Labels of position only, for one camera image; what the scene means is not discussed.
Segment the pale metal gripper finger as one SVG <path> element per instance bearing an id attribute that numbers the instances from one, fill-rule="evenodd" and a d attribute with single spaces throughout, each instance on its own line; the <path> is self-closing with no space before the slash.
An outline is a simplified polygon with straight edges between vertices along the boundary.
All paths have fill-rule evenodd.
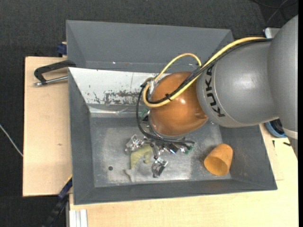
<path id="1" fill-rule="evenodd" d="M 143 141 L 134 134 L 130 140 L 125 144 L 125 153 L 132 153 L 143 146 Z"/>
<path id="2" fill-rule="evenodd" d="M 158 157 L 157 159 L 155 159 L 155 161 L 152 164 L 152 169 L 151 169 L 152 176 L 154 178 L 158 178 L 167 165 L 168 165 L 168 161 L 164 160 L 163 158 Z"/>

